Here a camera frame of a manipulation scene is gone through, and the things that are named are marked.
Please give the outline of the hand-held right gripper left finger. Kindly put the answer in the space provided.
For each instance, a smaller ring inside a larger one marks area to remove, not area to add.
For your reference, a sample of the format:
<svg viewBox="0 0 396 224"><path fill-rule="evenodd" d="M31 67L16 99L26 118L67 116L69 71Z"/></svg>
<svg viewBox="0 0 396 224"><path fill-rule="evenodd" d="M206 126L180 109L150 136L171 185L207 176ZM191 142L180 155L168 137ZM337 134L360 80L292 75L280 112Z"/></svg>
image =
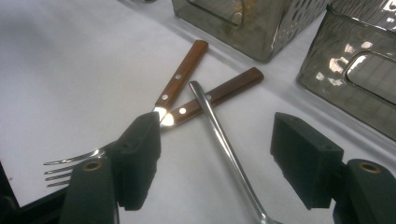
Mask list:
<svg viewBox="0 0 396 224"><path fill-rule="evenodd" d="M111 149L117 201L126 211L139 210L146 200L161 157L159 114L136 118Z"/></svg>

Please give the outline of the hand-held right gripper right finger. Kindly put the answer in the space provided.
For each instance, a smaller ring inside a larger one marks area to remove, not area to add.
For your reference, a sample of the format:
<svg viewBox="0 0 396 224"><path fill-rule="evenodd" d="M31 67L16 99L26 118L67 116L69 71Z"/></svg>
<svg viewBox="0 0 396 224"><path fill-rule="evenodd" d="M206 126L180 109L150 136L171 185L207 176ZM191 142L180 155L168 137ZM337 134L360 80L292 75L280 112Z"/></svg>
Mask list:
<svg viewBox="0 0 396 224"><path fill-rule="evenodd" d="M343 149L302 119L276 112L270 153L307 209L330 206Z"/></svg>

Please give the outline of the wooden-handled knife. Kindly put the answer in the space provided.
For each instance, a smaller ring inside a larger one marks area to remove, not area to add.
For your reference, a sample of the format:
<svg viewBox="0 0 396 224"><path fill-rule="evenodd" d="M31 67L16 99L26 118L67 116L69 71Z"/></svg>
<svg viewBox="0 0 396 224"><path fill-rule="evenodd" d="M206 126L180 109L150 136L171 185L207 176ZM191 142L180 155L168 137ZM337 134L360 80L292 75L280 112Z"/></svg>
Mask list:
<svg viewBox="0 0 396 224"><path fill-rule="evenodd" d="M163 89L157 99L153 110L159 114L159 119L163 120L169 113L173 103L176 101L181 90L190 79L194 69L202 60L208 49L208 43L204 40L196 40L188 53L178 66L176 72L169 79L167 85Z"/></svg>

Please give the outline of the smoky clear plastic bin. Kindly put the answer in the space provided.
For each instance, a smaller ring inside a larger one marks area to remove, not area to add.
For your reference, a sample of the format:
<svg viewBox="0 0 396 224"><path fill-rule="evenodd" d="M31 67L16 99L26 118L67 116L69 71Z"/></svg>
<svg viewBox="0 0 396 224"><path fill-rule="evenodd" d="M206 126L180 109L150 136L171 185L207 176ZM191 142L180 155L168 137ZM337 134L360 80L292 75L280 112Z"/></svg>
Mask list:
<svg viewBox="0 0 396 224"><path fill-rule="evenodd" d="M172 0L182 20L267 63L332 0Z"/></svg>
<svg viewBox="0 0 396 224"><path fill-rule="evenodd" d="M298 82L396 141L396 0L327 5Z"/></svg>

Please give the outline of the wooden-handled fork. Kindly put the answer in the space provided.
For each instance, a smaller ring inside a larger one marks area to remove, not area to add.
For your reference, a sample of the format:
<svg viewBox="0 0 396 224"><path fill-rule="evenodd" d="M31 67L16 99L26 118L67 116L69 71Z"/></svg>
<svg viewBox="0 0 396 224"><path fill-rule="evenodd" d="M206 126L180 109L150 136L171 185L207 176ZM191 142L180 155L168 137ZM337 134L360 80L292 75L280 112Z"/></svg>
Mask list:
<svg viewBox="0 0 396 224"><path fill-rule="evenodd" d="M242 74L222 83L215 89L208 91L205 96L208 102L213 107L215 107L227 101L228 99L233 98L235 95L261 83L263 80L263 73L259 69L252 67ZM168 113L160 123L161 130L165 131L174 128L177 125L193 119L202 113L202 108L199 106L197 101L191 100ZM51 188L67 185L69 183L73 168L79 162L103 157L110 149L111 144L108 144L107 146L100 147L92 152L85 153L74 158L45 162L45 165L63 166L63 168L46 171L44 173L46 176L45 180L48 181L47 187Z"/></svg>

